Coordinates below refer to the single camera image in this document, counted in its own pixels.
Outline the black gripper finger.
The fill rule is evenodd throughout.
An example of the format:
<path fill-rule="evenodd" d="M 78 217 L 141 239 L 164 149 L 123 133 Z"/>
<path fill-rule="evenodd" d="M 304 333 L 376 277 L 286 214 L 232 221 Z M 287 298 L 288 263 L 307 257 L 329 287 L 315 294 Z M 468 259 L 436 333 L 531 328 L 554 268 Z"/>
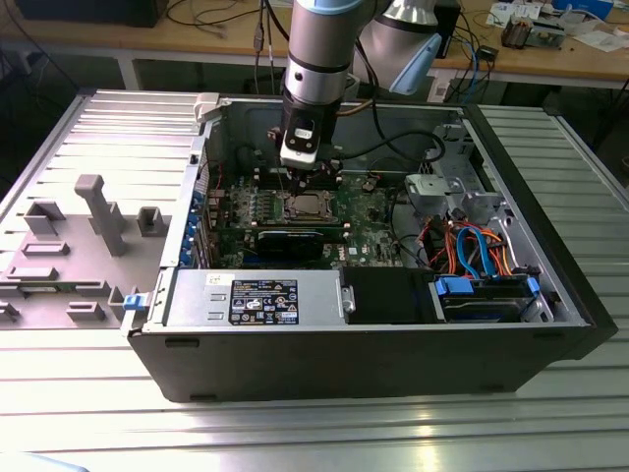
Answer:
<path fill-rule="evenodd" d="M 335 191 L 343 182 L 344 155 L 335 147 L 322 147 L 316 157 L 314 168 L 314 188 Z"/>
<path fill-rule="evenodd" d="M 279 180 L 280 190 L 288 194 L 301 194 L 305 191 L 306 183 L 302 181 L 299 171 L 291 170 L 281 163 L 280 151 L 283 144 L 283 133 L 279 127 L 272 127 L 267 131 L 267 137 L 273 141 L 275 148 L 275 173 Z"/>

